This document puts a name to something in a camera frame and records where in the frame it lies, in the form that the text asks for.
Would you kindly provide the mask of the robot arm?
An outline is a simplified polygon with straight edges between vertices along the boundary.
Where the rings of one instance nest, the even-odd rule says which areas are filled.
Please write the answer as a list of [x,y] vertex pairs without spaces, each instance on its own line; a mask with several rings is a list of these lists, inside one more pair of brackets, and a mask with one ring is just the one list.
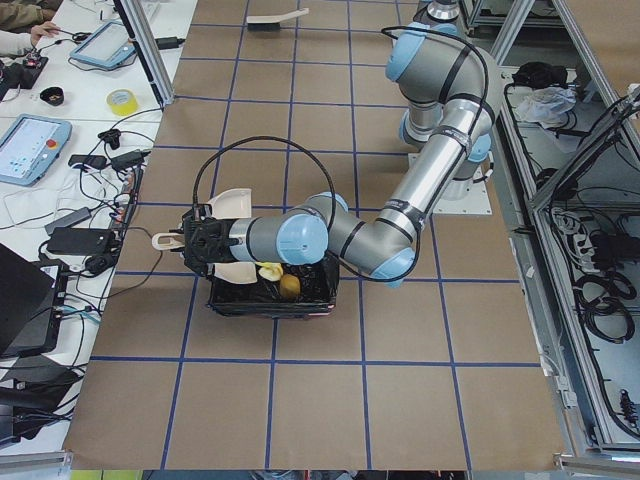
[[194,199],[180,247],[199,276],[218,266],[274,262],[304,266],[333,256],[371,281],[398,285],[414,269],[429,216],[447,187],[473,178],[500,108],[499,67],[426,3],[385,34],[386,78],[407,100],[399,134],[414,157],[372,221],[352,213],[334,187],[278,216],[224,217]]

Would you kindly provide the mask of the person's hand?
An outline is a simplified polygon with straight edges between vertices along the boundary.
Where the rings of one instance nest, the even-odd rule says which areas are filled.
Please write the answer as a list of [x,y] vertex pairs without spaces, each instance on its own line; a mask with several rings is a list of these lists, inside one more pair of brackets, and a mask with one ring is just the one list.
[[60,33],[60,27],[52,21],[46,21],[30,29],[30,42],[36,47],[43,38],[54,38]]

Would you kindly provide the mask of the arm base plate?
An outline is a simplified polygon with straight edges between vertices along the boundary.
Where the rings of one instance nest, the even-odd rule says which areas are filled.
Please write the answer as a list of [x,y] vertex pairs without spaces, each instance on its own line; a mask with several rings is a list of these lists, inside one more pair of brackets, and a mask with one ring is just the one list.
[[409,171],[394,197],[404,199],[425,214],[491,215],[487,188],[473,179],[453,180],[454,160],[436,154],[409,153]]

